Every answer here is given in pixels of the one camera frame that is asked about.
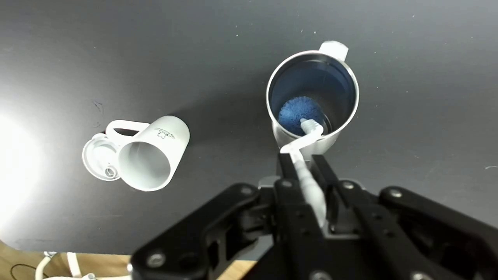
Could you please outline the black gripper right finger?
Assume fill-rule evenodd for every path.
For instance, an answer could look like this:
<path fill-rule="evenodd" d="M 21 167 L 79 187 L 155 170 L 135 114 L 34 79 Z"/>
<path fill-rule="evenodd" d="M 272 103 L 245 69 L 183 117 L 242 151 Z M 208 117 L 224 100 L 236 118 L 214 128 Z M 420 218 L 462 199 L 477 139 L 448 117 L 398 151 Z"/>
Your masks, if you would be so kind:
<path fill-rule="evenodd" d="M 498 280 L 498 229 L 398 185 L 371 195 L 322 156 L 312 173 L 331 235 L 353 235 L 389 280 Z"/>

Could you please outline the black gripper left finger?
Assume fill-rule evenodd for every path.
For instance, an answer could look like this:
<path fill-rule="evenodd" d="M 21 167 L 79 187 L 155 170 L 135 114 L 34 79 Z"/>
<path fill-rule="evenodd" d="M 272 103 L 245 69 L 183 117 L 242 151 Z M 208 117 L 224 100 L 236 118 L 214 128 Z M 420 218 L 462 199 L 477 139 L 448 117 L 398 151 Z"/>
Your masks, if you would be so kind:
<path fill-rule="evenodd" d="M 158 233 L 130 260 L 132 280 L 216 280 L 261 237 L 277 241 L 256 260 L 242 280 L 283 280 L 286 265 L 277 219 L 277 187 L 297 185 L 289 156 L 278 156 L 280 177 L 266 188 L 238 182 L 207 201 L 164 232 Z"/>

